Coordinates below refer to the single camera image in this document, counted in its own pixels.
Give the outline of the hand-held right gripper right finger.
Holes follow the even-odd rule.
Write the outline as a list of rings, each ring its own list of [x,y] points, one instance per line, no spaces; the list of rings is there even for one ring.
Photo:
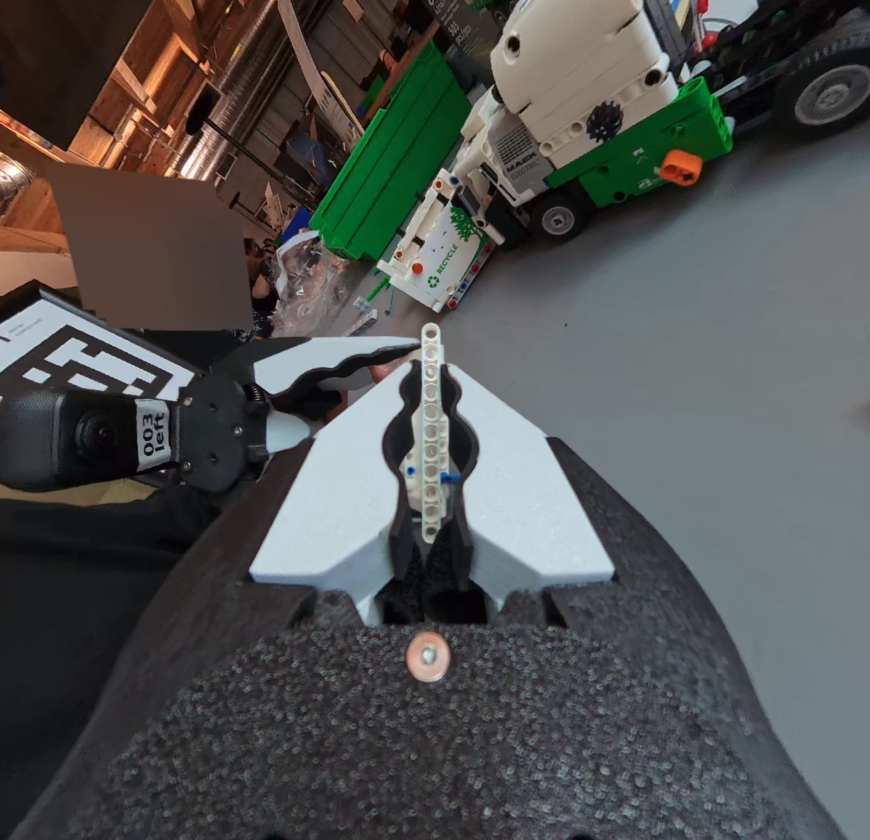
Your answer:
[[[544,431],[454,364],[458,417],[477,441],[462,486],[471,580],[499,613],[513,592],[608,583],[615,566]]]

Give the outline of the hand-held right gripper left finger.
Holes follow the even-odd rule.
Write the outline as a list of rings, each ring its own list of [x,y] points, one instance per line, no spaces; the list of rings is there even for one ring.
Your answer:
[[[393,578],[387,535],[399,490],[383,443],[416,367],[397,367],[318,432],[251,563],[254,582],[342,591],[365,625],[383,622],[375,599]]]

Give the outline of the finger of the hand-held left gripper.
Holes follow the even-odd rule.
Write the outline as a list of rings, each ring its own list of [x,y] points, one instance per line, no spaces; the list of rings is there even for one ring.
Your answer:
[[[419,337],[370,335],[261,340],[226,357],[224,374],[256,386],[276,411],[301,412],[324,396],[367,387],[372,367],[402,360],[420,344]]]
[[[293,449],[321,430],[321,421],[271,409],[266,419],[266,451],[275,455]]]

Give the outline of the short white lego beam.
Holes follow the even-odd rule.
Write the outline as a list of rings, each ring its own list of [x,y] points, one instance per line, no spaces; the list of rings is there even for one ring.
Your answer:
[[[422,380],[420,404],[411,416],[411,449],[402,466],[409,505],[419,513],[424,539],[429,542],[434,540],[443,519],[439,395],[440,389],[436,381]],[[415,476],[405,476],[406,465],[417,468]]]

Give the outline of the long white lego beam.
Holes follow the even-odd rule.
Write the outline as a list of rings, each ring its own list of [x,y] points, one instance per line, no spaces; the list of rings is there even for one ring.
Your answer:
[[[449,418],[443,410],[442,368],[445,352],[438,324],[425,324],[421,332],[421,396],[415,438],[419,449],[419,502],[421,537],[434,544],[447,516],[448,490],[443,475],[449,471]]]

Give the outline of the white lego recycling container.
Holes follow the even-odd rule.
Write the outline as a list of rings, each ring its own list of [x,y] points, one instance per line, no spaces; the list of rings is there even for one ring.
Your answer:
[[[434,313],[453,310],[505,237],[485,220],[472,189],[441,169],[391,252],[377,262],[390,285]]]

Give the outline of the lego set box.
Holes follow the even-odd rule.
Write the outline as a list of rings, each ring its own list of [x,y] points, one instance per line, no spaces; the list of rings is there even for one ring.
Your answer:
[[[451,41],[473,62],[490,65],[507,19],[519,0],[421,0]]]

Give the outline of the white green lego truck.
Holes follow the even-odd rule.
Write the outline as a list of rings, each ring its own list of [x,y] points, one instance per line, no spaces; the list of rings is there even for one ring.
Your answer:
[[[813,141],[868,118],[868,0],[518,0],[463,126],[454,203],[498,246],[569,241],[600,209],[690,187],[734,134]]]

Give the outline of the crumpled clear plastic bags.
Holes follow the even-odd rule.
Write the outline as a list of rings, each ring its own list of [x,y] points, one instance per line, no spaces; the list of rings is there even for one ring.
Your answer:
[[[324,334],[358,283],[354,261],[334,254],[314,229],[299,232],[277,247],[268,266],[277,291],[272,339]]]

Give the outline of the black framed marker sign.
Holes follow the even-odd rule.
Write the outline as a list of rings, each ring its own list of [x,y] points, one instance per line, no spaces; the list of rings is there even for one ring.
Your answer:
[[[87,389],[175,402],[202,370],[31,281],[1,299],[1,396]]]

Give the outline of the green plastic bin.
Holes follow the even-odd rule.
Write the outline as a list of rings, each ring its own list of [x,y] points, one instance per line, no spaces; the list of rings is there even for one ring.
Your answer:
[[[377,261],[460,139],[472,105],[428,41],[310,221],[333,254]]]

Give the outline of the person's black clothing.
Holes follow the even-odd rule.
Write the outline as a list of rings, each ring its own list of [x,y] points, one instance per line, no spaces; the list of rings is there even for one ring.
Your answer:
[[[2,500],[2,838],[66,759],[153,595],[220,512],[188,486],[92,507]]]

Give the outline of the metal duct pipe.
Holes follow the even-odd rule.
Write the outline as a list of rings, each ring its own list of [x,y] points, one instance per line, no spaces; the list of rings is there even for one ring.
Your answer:
[[[183,138],[171,164],[175,173],[197,181],[212,182],[223,158],[243,153],[248,139],[265,113],[290,68],[291,45],[280,17],[277,0],[267,0],[233,51],[223,77],[205,84],[188,116],[212,107],[203,125]]]

